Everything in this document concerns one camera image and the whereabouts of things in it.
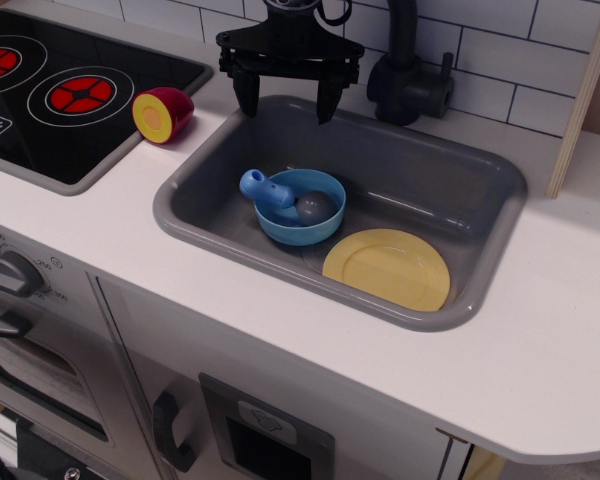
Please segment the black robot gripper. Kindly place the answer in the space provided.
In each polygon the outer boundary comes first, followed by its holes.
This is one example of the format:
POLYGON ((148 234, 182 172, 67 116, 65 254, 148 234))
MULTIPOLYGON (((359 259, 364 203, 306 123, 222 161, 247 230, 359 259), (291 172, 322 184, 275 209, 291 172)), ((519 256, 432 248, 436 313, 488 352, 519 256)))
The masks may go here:
POLYGON ((257 115, 260 77, 318 82, 318 122, 329 122, 341 99, 342 83, 356 83, 364 48, 325 29, 312 12, 288 14, 269 7, 255 26, 216 36, 220 70, 233 79, 241 111, 257 115))

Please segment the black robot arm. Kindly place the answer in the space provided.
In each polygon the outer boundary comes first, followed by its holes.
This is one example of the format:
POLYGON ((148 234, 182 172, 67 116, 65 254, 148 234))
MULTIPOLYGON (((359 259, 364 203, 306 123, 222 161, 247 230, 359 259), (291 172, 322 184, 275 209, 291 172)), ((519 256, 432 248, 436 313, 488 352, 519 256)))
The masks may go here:
POLYGON ((328 19, 321 1, 266 1, 265 21, 216 36, 219 69, 233 81, 242 112, 255 117, 260 78, 279 77, 318 83, 318 122, 330 121, 344 89, 356 84, 364 47, 324 28, 351 16, 353 3, 341 17, 328 19))

